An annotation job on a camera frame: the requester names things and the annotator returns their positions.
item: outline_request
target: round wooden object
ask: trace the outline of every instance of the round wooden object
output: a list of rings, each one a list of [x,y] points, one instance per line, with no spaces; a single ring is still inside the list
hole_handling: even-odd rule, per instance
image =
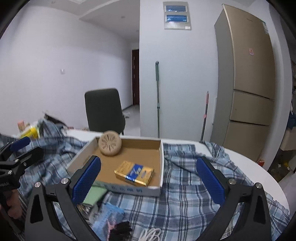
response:
[[[115,156],[121,149],[121,138],[114,131],[106,131],[99,139],[99,149],[106,156]]]

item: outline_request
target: cardboard box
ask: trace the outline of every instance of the cardboard box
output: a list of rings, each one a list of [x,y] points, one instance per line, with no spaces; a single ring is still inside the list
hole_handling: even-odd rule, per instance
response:
[[[85,145],[80,152],[68,164],[67,171],[74,174],[82,168],[92,155],[101,159],[102,167],[94,185],[105,187],[112,192],[125,193],[140,196],[160,195],[163,184],[163,142],[158,139],[129,138],[122,136],[122,147],[116,156],[105,156],[98,147],[100,137],[94,138]],[[154,168],[154,176],[148,187],[136,187],[116,178],[114,171],[123,161]]]

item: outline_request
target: tiled floor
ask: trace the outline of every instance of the tiled floor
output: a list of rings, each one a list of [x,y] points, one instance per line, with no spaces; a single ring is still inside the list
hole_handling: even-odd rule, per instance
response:
[[[134,105],[126,110],[123,113],[129,116],[126,118],[126,127],[124,129],[124,134],[127,136],[136,136],[141,135],[140,131],[140,106]]]

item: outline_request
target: blue gripper pad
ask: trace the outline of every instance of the blue gripper pad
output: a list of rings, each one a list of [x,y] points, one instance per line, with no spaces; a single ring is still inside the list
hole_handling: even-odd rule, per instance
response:
[[[22,148],[24,148],[25,146],[29,145],[31,142],[29,137],[24,137],[16,142],[13,142],[10,146],[10,151],[12,152],[16,152]]]
[[[74,173],[71,178],[69,191],[74,205],[77,205],[84,201],[100,171],[100,158],[97,156],[92,156],[82,169],[79,169]]]
[[[205,157],[197,159],[196,171],[198,175],[200,176],[202,182],[204,183],[214,203],[222,205],[226,199],[225,188],[223,187],[223,185],[215,175],[216,171],[218,172],[220,171],[219,170],[215,171],[215,170],[216,169],[211,165],[211,163]]]

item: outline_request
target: gold refrigerator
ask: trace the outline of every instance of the gold refrigerator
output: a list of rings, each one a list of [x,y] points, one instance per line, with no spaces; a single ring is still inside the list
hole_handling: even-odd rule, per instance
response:
[[[272,122],[275,66],[266,24],[223,5],[215,32],[218,94],[211,142],[257,161]]]

